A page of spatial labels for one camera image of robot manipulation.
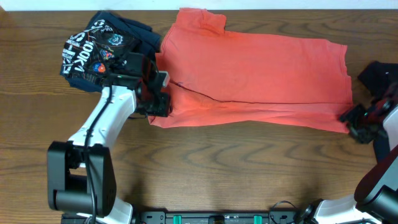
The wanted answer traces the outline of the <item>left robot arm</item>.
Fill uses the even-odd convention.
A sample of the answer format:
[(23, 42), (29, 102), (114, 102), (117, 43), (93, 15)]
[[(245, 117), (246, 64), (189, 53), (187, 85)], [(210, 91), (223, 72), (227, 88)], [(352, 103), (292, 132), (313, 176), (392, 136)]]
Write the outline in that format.
[(170, 76), (142, 54), (105, 65), (101, 98), (84, 125), (47, 151), (47, 198), (52, 210), (71, 213), (65, 223), (134, 223), (134, 209), (117, 196), (111, 149), (134, 113), (166, 117)]

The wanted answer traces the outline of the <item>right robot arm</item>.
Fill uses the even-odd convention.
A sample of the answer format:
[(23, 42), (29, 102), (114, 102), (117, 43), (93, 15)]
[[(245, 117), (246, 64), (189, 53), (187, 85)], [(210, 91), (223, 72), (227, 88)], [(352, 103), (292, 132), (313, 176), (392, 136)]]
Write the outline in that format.
[(370, 137), (377, 164), (353, 195), (319, 200), (297, 215), (299, 223), (397, 223), (397, 90), (388, 90), (368, 109), (361, 105), (341, 117), (359, 142)]

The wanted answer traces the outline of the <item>coral red t-shirt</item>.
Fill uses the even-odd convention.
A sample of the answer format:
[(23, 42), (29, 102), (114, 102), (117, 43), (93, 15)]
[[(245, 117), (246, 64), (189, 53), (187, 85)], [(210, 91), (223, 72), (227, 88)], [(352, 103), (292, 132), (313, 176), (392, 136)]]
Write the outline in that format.
[(226, 17), (181, 8), (156, 54), (170, 76), (161, 128), (262, 121), (346, 133), (347, 47), (326, 39), (227, 31)]

